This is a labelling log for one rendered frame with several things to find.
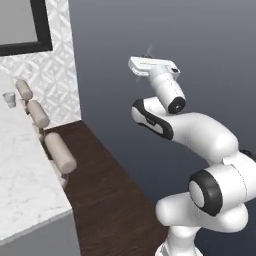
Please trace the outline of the glass cup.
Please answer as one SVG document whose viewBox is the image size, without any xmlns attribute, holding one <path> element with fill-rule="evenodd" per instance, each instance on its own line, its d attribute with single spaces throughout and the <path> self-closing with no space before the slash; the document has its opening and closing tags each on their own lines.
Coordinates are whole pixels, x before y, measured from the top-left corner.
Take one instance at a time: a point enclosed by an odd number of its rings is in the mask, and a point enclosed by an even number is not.
<svg viewBox="0 0 256 256">
<path fill-rule="evenodd" d="M 16 95 L 14 92 L 4 93 L 3 98 L 10 108 L 13 108 L 16 106 Z"/>
</svg>

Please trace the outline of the beige cushioned bar stool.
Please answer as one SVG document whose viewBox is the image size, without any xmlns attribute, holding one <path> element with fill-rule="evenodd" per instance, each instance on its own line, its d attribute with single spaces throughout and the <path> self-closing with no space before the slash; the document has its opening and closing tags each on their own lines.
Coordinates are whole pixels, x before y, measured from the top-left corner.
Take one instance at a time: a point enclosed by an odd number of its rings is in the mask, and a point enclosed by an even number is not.
<svg viewBox="0 0 256 256">
<path fill-rule="evenodd" d="M 77 168 L 77 161 L 58 133 L 45 136 L 45 146 L 51 156 L 50 163 L 63 189 L 66 188 L 69 175 Z"/>
<path fill-rule="evenodd" d="M 27 104 L 27 109 L 33 124 L 38 129 L 38 133 L 43 135 L 44 129 L 49 125 L 50 119 L 43 107 L 37 100 L 30 100 Z"/>
<path fill-rule="evenodd" d="M 25 80 L 18 79 L 15 85 L 21 98 L 24 101 L 29 101 L 33 98 L 33 92 Z"/>
</svg>

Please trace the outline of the black framed window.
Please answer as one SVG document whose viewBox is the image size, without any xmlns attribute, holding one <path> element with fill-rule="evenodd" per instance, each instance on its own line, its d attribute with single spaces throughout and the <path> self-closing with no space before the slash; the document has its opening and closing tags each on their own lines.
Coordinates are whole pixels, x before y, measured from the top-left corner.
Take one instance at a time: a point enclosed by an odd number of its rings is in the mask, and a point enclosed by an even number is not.
<svg viewBox="0 0 256 256">
<path fill-rule="evenodd" d="M 0 0 L 0 56 L 52 50 L 45 0 Z"/>
</svg>

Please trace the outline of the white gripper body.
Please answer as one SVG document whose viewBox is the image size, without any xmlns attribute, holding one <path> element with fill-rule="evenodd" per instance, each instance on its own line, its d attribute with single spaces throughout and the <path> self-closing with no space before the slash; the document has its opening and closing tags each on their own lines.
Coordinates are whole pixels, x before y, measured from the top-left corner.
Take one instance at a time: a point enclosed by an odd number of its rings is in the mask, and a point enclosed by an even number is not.
<svg viewBox="0 0 256 256">
<path fill-rule="evenodd" d="M 148 77 L 149 71 L 155 66 L 166 66 L 174 76 L 177 76 L 177 66 L 171 60 L 131 56 L 128 60 L 129 69 L 137 76 Z"/>
</svg>

